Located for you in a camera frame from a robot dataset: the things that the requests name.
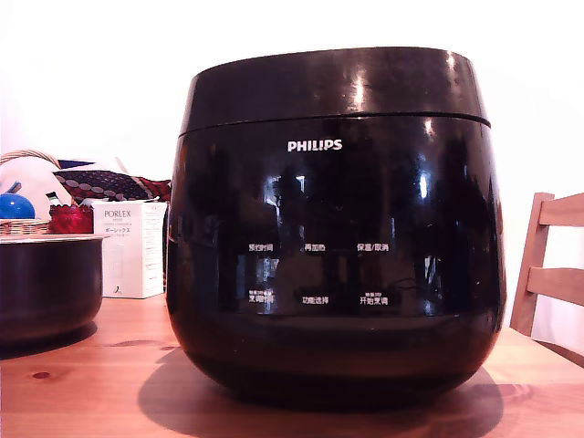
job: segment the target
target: wood grain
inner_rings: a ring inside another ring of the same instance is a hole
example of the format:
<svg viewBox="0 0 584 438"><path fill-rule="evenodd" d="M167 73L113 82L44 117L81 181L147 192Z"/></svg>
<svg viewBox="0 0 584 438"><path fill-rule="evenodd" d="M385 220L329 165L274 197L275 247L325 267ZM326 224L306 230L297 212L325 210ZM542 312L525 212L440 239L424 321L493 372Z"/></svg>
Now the wood grain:
<svg viewBox="0 0 584 438"><path fill-rule="evenodd" d="M519 269L517 291L511 314L511 328L526 336L531 336L537 304L537 295L527 290L529 269L532 266L542 267L544 265L549 227L539 224L539 215L542 203L551 199L554 199L554 195L551 193L536 193L533 198L531 216L527 226L526 245Z"/></svg>
<svg viewBox="0 0 584 438"><path fill-rule="evenodd" d="M510 328L433 404L323 413L234 399L178 348L162 296L105 298L96 322L80 342L0 362L3 438L584 436L584 370Z"/></svg>
<svg viewBox="0 0 584 438"><path fill-rule="evenodd" d="M584 193L546 200L541 205L542 225L584 226Z"/></svg>
<svg viewBox="0 0 584 438"><path fill-rule="evenodd" d="M584 269L532 267L527 289L534 294L584 306Z"/></svg>

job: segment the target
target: wicker basket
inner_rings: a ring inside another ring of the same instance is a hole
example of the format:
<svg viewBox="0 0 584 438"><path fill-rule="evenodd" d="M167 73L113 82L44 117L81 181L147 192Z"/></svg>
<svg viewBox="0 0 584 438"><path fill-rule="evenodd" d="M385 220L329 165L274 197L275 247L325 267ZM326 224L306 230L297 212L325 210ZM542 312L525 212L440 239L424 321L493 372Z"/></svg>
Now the wicker basket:
<svg viewBox="0 0 584 438"><path fill-rule="evenodd" d="M0 157L0 165L22 157L42 158L43 160L55 164L58 169L61 168L60 164L54 157L47 153L31 150L5 153ZM73 204L76 203L73 198L71 198L71 205ZM46 235L48 234L49 222L50 221L43 219L0 219L0 235Z"/></svg>
<svg viewBox="0 0 584 438"><path fill-rule="evenodd" d="M0 235L47 235L48 223L42 219L0 219Z"/></svg>

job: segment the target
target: blue ball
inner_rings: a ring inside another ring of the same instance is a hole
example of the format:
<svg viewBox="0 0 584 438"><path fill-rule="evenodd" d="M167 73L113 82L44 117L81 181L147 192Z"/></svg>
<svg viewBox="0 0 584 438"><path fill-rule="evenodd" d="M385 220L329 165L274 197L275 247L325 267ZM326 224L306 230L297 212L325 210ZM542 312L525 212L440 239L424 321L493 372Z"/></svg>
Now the blue ball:
<svg viewBox="0 0 584 438"><path fill-rule="evenodd" d="M16 193L0 194L0 219L34 219L35 207Z"/></svg>

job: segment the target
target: black rice cooker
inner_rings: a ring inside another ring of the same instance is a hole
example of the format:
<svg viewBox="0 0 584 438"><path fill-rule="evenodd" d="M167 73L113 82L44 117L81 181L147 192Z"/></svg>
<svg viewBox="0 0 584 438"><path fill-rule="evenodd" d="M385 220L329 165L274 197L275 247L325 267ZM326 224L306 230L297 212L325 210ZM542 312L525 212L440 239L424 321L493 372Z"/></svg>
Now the black rice cooker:
<svg viewBox="0 0 584 438"><path fill-rule="evenodd" d="M193 79L167 303L203 372L262 400L417 402L485 361L506 300L471 62L375 47Z"/></svg>

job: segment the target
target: white box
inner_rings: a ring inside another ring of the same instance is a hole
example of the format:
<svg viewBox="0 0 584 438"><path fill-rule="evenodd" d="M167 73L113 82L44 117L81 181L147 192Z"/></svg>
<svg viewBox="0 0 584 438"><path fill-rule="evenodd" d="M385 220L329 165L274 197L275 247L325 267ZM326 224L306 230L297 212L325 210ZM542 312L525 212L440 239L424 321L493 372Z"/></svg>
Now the white box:
<svg viewBox="0 0 584 438"><path fill-rule="evenodd" d="M103 296L146 298L163 292L162 225L166 203L96 201L93 232L103 241Z"/></svg>

